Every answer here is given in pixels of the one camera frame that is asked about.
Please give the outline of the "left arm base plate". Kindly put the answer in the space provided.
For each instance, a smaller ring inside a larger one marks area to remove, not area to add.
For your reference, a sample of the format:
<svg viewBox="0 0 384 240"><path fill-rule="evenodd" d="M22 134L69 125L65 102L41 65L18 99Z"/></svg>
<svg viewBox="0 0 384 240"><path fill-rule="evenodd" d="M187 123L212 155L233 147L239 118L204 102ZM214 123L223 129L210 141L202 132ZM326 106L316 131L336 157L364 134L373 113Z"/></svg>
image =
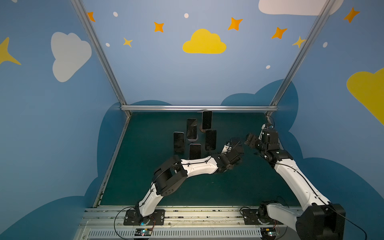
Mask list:
<svg viewBox="0 0 384 240"><path fill-rule="evenodd" d="M162 226L165 220L165 210L155 210L151 215L142 217L136 210L126 210L124 226Z"/></svg>

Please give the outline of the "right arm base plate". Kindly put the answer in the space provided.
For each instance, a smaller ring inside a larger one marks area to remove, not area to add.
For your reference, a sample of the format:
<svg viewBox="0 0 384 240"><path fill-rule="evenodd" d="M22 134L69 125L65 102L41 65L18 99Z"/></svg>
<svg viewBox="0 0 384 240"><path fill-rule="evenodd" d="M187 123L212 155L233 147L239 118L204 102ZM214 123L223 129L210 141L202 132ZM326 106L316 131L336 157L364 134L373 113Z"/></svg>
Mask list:
<svg viewBox="0 0 384 240"><path fill-rule="evenodd" d="M260 215L258 209L241 208L240 214L245 225L272 225L281 224L279 221L271 219L268 215Z"/></svg>

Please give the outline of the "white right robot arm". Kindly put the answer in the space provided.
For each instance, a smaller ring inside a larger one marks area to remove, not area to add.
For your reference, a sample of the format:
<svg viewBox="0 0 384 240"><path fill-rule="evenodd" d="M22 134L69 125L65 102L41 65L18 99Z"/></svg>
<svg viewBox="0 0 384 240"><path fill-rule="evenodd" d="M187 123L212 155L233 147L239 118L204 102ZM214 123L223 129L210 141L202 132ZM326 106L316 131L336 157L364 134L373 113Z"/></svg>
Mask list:
<svg viewBox="0 0 384 240"><path fill-rule="evenodd" d="M344 237L346 211L333 204L302 173L292 155L279 144L278 132L263 129L260 136L248 134L245 145L257 150L283 178L298 199L302 210L265 201L257 216L261 224L280 222L297 232L302 240L341 240Z"/></svg>

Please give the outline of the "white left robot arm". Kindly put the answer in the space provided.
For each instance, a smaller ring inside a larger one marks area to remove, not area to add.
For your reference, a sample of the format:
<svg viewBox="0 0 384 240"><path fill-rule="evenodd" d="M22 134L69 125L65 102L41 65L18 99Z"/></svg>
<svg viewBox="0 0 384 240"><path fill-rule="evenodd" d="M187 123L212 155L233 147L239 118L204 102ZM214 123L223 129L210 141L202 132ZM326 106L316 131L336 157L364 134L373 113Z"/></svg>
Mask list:
<svg viewBox="0 0 384 240"><path fill-rule="evenodd" d="M202 159L185 160L173 156L155 170L148 192L135 206L136 213L141 219L152 215L160 201L173 194L186 179L224 173L232 170L241 159L242 154L230 145L225 145L221 153Z"/></svg>

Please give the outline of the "purple phone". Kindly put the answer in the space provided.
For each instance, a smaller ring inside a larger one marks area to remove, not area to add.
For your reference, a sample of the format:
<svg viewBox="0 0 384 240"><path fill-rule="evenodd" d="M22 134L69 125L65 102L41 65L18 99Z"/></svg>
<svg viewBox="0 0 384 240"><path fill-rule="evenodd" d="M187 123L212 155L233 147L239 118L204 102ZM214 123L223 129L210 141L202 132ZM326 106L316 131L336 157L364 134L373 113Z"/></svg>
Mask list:
<svg viewBox="0 0 384 240"><path fill-rule="evenodd" d="M202 145L190 144L189 145L189 160L197 160L202 158Z"/></svg>

